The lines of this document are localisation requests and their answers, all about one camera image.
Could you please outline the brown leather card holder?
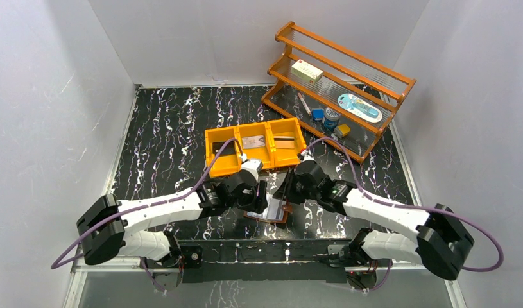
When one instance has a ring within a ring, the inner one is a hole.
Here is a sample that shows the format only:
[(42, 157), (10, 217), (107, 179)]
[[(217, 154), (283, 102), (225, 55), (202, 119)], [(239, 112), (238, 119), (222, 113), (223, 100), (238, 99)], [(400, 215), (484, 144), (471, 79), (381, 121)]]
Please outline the brown leather card holder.
[(293, 206), (287, 201), (273, 198), (271, 194), (268, 194), (266, 199), (268, 206), (261, 214), (245, 212), (244, 217), (265, 223), (285, 224)]

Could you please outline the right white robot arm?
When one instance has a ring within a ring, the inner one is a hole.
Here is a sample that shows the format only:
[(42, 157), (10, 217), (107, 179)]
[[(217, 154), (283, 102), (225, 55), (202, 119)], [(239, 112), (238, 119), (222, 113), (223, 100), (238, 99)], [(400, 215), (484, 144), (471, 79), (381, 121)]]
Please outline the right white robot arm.
[(456, 280), (474, 245), (471, 234), (448, 207), (405, 209), (388, 199), (377, 203), (355, 183), (333, 180), (313, 160), (289, 170), (273, 197), (294, 205), (311, 200), (326, 211), (387, 228), (387, 233), (369, 228), (358, 233), (348, 248), (358, 263), (406, 261), (421, 264), (442, 279)]

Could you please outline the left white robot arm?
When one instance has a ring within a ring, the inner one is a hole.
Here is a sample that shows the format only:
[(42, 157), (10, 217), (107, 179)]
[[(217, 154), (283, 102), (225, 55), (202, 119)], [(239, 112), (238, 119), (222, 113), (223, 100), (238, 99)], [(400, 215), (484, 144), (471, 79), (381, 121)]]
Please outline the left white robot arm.
[(245, 170), (203, 182), (193, 191), (156, 198), (117, 200), (104, 195), (76, 222), (84, 261), (93, 266), (128, 256), (173, 266), (180, 255), (175, 237), (151, 228), (220, 216), (233, 208), (260, 214), (268, 206), (266, 195), (267, 182)]

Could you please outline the black card in bin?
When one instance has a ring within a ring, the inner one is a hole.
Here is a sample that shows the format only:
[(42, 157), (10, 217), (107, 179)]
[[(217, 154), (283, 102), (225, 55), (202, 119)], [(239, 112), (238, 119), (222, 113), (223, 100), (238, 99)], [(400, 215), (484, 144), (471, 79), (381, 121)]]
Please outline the black card in bin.
[(221, 152), (221, 157), (235, 155), (236, 150), (235, 150), (235, 146), (234, 146), (234, 141), (231, 141), (225, 147), (224, 147), (224, 143), (225, 142), (213, 142), (212, 143), (212, 153), (214, 155), (217, 155), (219, 152)]

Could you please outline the silver card in bin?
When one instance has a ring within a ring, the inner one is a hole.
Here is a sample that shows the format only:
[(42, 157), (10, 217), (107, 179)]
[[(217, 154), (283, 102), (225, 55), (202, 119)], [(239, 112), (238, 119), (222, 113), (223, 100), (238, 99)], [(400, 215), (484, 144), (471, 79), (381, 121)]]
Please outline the silver card in bin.
[(263, 148), (266, 146), (265, 137), (263, 135), (243, 137), (241, 140), (245, 150), (252, 148)]

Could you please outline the orange three-compartment bin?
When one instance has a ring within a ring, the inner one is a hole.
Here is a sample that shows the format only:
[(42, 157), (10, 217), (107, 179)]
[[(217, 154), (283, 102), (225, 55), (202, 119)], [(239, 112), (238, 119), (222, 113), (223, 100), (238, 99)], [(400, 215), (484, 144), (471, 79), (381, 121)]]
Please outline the orange three-compartment bin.
[(261, 160), (263, 169), (295, 166), (306, 147), (295, 117), (205, 130), (206, 163), (212, 165), (212, 178), (239, 171), (242, 157)]

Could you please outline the yellow grey sharpener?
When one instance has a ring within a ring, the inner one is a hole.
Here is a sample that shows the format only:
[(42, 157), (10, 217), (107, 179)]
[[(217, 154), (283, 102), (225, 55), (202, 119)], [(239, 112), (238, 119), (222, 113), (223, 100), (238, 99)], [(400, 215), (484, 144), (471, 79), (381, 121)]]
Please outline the yellow grey sharpener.
[(335, 127), (335, 129), (333, 130), (332, 136), (337, 139), (343, 139), (350, 134), (350, 131), (351, 131), (351, 129), (348, 125), (341, 124), (341, 125), (338, 125), (337, 127)]

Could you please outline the blue round tin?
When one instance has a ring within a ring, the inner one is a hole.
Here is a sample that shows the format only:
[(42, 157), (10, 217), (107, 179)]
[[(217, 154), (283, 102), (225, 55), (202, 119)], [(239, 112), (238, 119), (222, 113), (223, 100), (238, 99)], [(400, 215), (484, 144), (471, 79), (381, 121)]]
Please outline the blue round tin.
[(339, 123), (340, 118), (341, 114), (339, 112), (330, 107), (326, 107), (323, 111), (323, 127), (328, 131), (334, 131)]

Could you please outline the red white pen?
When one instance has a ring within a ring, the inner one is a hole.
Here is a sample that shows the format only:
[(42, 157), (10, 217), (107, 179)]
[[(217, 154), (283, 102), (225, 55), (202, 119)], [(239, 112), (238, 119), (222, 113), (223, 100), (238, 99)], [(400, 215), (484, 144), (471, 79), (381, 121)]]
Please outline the red white pen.
[(299, 92), (299, 93), (297, 94), (297, 96), (298, 96), (300, 102), (302, 103), (302, 105), (304, 106), (304, 109), (305, 109), (305, 111), (307, 112), (307, 114), (308, 114), (309, 116), (312, 116), (311, 108), (310, 108), (309, 105), (307, 104), (307, 102), (306, 102), (304, 96), (302, 95), (302, 93)]

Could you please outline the orange wooden shelf rack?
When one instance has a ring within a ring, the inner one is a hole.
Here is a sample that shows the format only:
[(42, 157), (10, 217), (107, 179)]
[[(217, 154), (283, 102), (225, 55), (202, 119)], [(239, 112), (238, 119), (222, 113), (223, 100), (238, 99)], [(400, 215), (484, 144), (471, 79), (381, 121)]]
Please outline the orange wooden shelf rack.
[[(293, 21), (278, 30), (275, 40), (284, 45), (284, 51), (267, 70), (276, 83), (263, 95), (262, 102), (284, 117), (297, 118), (302, 128), (317, 137), (330, 137), (332, 132), (309, 118), (304, 108), (294, 106), (298, 102), (297, 94), (302, 93), (311, 109), (336, 110), (341, 114), (339, 123), (351, 129), (350, 134), (339, 141), (354, 160), (362, 163), (389, 127), (416, 80)], [(314, 85), (291, 74), (291, 66), (299, 59), (323, 71)], [(382, 113), (381, 121), (370, 123), (340, 108), (337, 99), (342, 94), (353, 94), (377, 107)]]

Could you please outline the blue blister pack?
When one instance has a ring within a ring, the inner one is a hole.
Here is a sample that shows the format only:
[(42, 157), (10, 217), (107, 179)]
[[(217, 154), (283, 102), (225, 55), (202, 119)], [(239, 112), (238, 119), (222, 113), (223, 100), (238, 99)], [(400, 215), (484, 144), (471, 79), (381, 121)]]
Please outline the blue blister pack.
[(377, 107), (353, 94), (342, 94), (337, 101), (340, 108), (370, 123), (378, 123), (382, 119), (382, 113)]

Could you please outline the white cardboard box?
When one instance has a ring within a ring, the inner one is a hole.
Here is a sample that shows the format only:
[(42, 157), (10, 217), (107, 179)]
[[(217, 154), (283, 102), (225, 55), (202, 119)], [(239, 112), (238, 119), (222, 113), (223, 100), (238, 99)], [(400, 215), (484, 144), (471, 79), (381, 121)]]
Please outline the white cardboard box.
[(299, 59), (290, 68), (291, 74), (304, 82), (314, 85), (322, 76), (323, 71), (308, 62)]

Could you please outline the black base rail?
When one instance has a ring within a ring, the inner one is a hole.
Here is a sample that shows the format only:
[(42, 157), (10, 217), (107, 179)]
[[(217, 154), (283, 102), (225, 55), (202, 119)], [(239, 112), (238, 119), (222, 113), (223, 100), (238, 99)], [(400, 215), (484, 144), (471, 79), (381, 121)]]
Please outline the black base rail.
[(174, 266), (148, 261), (156, 276), (183, 269), (185, 283), (224, 280), (322, 280), (345, 283), (351, 274), (373, 284), (387, 260), (368, 261), (350, 252), (349, 239), (182, 240), (182, 261)]

